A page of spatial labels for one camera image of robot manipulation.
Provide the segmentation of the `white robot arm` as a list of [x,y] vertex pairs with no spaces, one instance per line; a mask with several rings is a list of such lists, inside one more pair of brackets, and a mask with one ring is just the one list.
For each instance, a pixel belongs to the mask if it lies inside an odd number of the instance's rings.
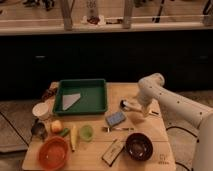
[[164,88],[162,74],[154,73],[138,81],[138,102],[148,113],[153,99],[179,114],[199,130],[191,171],[213,171],[213,108]]

